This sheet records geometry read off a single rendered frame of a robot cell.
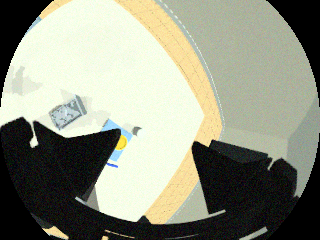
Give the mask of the yellow plate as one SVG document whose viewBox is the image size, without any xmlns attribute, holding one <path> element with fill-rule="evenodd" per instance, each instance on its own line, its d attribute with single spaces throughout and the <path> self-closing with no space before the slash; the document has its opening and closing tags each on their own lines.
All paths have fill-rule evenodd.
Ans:
<svg viewBox="0 0 320 240">
<path fill-rule="evenodd" d="M 120 135 L 120 141 L 117 143 L 117 147 L 115 149 L 120 149 L 120 151 L 123 151 L 125 145 L 128 145 L 128 139 L 124 135 Z"/>
</svg>

